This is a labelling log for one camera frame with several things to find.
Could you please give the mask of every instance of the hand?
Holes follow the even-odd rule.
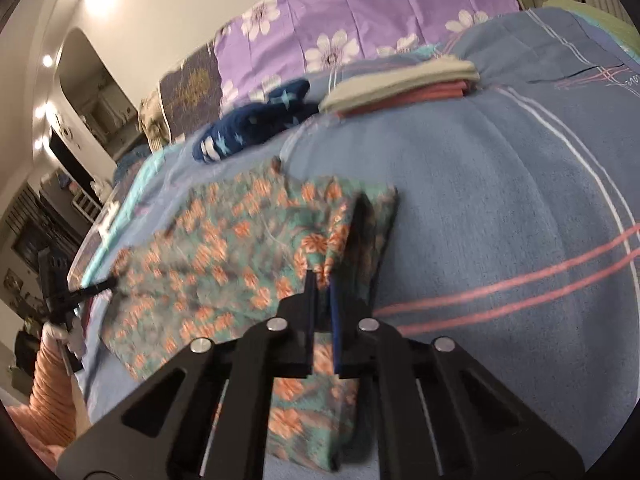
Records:
[[[84,344],[84,334],[82,333],[82,322],[78,316],[74,316],[73,328],[69,333],[64,326],[58,326],[47,321],[42,329],[42,343],[48,348],[56,348],[56,342],[66,343],[69,350],[81,359],[86,352]]]

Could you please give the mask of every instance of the purple floral fabric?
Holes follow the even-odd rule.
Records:
[[[304,73],[407,52],[517,10],[516,0],[263,0],[214,39],[222,109]]]

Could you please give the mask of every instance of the person's arm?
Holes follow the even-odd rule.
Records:
[[[16,426],[27,430],[45,446],[66,447],[76,437],[76,407],[71,379],[60,357],[56,336],[43,330],[36,359],[33,390],[28,406],[9,409]]]

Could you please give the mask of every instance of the blue bedsheet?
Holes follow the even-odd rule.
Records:
[[[458,340],[591,465],[638,399],[640,86],[622,51],[587,27],[539,9],[452,38],[442,50],[481,74],[461,100],[316,118],[207,167],[188,141],[165,154],[96,279],[118,248],[166,227],[191,186],[268,156],[297,178],[393,184],[400,204],[376,285],[380,317],[418,340]],[[388,307],[424,298],[418,309]],[[94,303],[79,375],[93,422],[136,387],[98,339],[105,307]],[[361,422],[335,477],[378,477]],[[267,479],[322,476],[266,461]]]

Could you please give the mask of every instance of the pink stripe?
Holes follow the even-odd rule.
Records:
[[[571,285],[564,286],[562,288],[557,288],[556,290],[551,290],[546,292],[545,294],[540,294],[539,296],[535,296],[533,298],[529,298],[528,300],[516,301],[515,303],[509,303],[504,306],[494,308],[492,310],[487,310],[485,312],[478,312],[477,314],[469,314],[468,316],[460,316],[454,317],[452,319],[445,319],[442,321],[431,321],[428,323],[421,324],[413,324],[413,325],[403,325],[397,327],[398,331],[404,335],[417,335],[423,332],[433,332],[434,330],[444,330],[446,328],[454,328],[457,326],[465,326],[475,323],[483,323],[485,321],[491,321],[497,319],[498,317],[507,316],[509,314],[513,314],[519,310],[523,310],[524,308],[530,308],[532,306],[539,305],[540,303],[545,303],[551,300],[557,300],[558,298],[562,298],[563,296],[567,296],[576,290],[581,288],[585,288],[592,283],[598,282],[606,278],[607,276],[612,275],[615,272],[618,272],[620,269],[629,264],[636,256],[640,256],[640,249],[636,249],[631,251],[627,256],[622,258],[622,260],[616,262],[610,267],[606,269],[602,269],[591,276],[587,276],[581,280],[578,280]]]
[[[555,264],[547,267],[546,269],[536,270],[535,272],[530,272],[529,274],[516,276],[515,278],[510,278],[508,280],[494,283],[492,285],[480,286],[466,292],[451,294],[450,296],[439,296],[437,298],[426,298],[424,300],[407,301],[405,303],[396,303],[393,305],[384,306],[376,310],[375,314],[376,316],[389,316],[390,314],[396,314],[398,312],[411,312],[413,310],[424,310],[428,308],[466,303],[467,301],[476,300],[477,298],[482,298],[501,290],[507,290],[508,288],[513,288],[515,286],[524,285],[525,283],[534,282],[535,280],[548,278],[549,276],[553,276],[560,272],[564,272],[565,270],[571,269],[572,267],[588,262],[589,260],[593,260],[601,254],[612,250],[614,247],[620,245],[622,242],[632,237],[632,235],[639,230],[640,224],[636,224],[633,227],[627,229],[621,235],[614,238],[612,241],[604,245],[600,245],[599,247],[596,247],[595,249],[592,249],[587,253],[581,254],[580,256],[576,256],[575,258],[571,258],[560,264]]]

